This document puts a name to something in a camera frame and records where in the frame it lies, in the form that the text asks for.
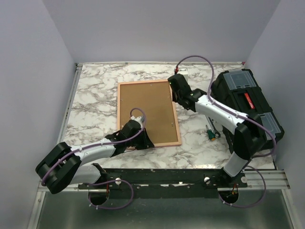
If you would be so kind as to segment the pink picture frame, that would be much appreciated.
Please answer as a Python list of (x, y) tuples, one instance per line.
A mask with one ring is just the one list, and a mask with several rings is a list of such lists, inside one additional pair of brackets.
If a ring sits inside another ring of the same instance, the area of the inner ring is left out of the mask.
[(175, 103), (166, 79), (118, 83), (117, 129), (130, 119), (133, 108), (146, 115), (146, 131), (156, 147), (182, 144)]

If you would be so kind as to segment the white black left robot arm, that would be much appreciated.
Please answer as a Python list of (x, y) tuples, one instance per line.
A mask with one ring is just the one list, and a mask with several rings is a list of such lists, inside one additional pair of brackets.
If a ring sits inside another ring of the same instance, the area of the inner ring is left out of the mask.
[(143, 116), (132, 116), (121, 130), (91, 144), (69, 146), (66, 142), (58, 143), (36, 166), (35, 171), (41, 178), (41, 185), (52, 194), (57, 194), (69, 184), (80, 183), (76, 173), (81, 166), (123, 154), (128, 148), (154, 148)]

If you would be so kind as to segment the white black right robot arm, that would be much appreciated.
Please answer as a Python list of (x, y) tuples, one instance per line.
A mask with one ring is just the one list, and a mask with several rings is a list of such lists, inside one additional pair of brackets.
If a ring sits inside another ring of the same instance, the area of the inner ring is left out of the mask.
[(173, 101), (186, 110), (203, 114), (225, 127), (234, 135), (233, 153), (219, 175), (220, 183), (230, 187), (236, 182), (236, 175), (247, 165), (251, 157), (265, 144), (264, 130), (261, 118), (255, 114), (247, 117), (226, 105), (218, 104), (214, 99), (201, 89), (190, 88), (182, 74), (175, 74), (168, 78), (172, 89)]

